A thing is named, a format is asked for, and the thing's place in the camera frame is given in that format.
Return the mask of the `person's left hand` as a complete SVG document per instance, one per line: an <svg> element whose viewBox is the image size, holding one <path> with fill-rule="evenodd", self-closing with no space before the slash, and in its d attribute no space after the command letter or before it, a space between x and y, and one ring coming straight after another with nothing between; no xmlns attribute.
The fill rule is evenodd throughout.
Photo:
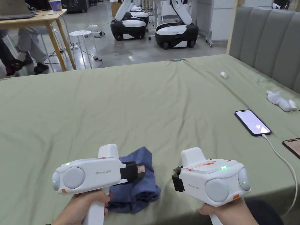
<svg viewBox="0 0 300 225"><path fill-rule="evenodd" d="M112 193L106 195L102 190L95 190L74 195L58 217L51 223L52 225L82 225L90 206L93 202L105 204L104 219L108 214L108 203Z"/></svg>

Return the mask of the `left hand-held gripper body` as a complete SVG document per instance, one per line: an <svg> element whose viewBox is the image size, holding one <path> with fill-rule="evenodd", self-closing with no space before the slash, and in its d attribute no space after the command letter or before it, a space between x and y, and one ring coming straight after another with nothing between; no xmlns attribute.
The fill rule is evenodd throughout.
<svg viewBox="0 0 300 225"><path fill-rule="evenodd" d="M79 159L62 164L52 175L53 189L59 194L74 195L102 190L109 195L110 187L126 183L121 170L126 165L119 160L115 144L99 148L97 158Z"/></svg>

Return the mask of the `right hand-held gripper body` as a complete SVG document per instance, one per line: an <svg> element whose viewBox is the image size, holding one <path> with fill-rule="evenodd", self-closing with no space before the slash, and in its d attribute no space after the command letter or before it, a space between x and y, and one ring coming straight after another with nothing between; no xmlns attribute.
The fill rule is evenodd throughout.
<svg viewBox="0 0 300 225"><path fill-rule="evenodd" d="M251 191L245 166L235 160L206 159L198 147L181 152L177 191L220 207Z"/></svg>

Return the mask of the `person's right hand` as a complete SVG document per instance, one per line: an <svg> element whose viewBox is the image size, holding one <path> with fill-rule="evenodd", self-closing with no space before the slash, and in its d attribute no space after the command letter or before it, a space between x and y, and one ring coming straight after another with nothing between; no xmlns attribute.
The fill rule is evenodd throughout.
<svg viewBox="0 0 300 225"><path fill-rule="evenodd" d="M244 199L238 198L219 207L213 207L204 203L199 210L199 213L204 216L214 214L223 225L233 225L240 217L238 214L246 212L245 208L246 204Z"/></svg>

